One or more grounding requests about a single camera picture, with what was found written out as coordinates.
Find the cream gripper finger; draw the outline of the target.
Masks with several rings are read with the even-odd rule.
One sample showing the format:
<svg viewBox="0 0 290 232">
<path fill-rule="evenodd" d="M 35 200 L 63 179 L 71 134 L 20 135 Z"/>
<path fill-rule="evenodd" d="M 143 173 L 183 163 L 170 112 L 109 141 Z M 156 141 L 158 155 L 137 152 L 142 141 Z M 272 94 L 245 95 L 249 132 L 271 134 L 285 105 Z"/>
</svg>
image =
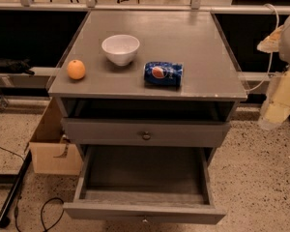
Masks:
<svg viewBox="0 0 290 232">
<path fill-rule="evenodd" d="M 290 68 L 270 81 L 258 125 L 263 130 L 278 128 L 290 115 Z"/>
<path fill-rule="evenodd" d="M 257 49 L 265 53 L 273 53 L 279 51 L 279 40 L 283 26 L 277 27 L 269 36 L 261 41 Z"/>
</svg>

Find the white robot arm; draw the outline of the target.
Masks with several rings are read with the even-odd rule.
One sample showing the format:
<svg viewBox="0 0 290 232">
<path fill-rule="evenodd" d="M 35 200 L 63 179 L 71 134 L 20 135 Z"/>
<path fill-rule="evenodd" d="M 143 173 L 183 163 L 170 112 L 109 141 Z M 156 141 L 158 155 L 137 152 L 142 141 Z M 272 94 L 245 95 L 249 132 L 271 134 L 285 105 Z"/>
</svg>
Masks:
<svg viewBox="0 0 290 232">
<path fill-rule="evenodd" d="M 266 53 L 277 52 L 279 58 L 288 64 L 284 73 L 271 79 L 267 98 L 260 110 L 258 124 L 269 131 L 278 128 L 290 115 L 290 15 L 258 44 L 257 49 Z"/>
</svg>

